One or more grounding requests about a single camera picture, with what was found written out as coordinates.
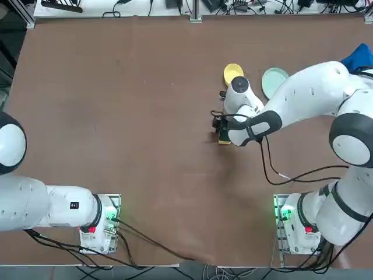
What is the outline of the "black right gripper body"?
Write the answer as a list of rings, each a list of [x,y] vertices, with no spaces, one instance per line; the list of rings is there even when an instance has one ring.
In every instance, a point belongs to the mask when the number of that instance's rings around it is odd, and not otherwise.
[[[215,133],[217,134],[228,134],[228,120],[226,117],[222,115],[214,115],[212,121],[212,127],[215,129]]]

